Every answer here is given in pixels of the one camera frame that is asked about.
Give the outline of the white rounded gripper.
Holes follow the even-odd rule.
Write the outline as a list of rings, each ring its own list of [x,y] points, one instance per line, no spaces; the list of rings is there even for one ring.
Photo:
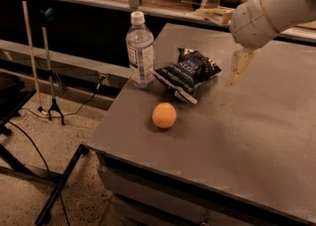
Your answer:
[[[255,51],[278,35],[278,30],[269,18],[263,0],[249,0],[236,10],[230,8],[202,8],[194,11],[218,26],[229,26],[236,43],[245,48],[236,50],[231,58],[230,84],[236,84],[255,57]]]

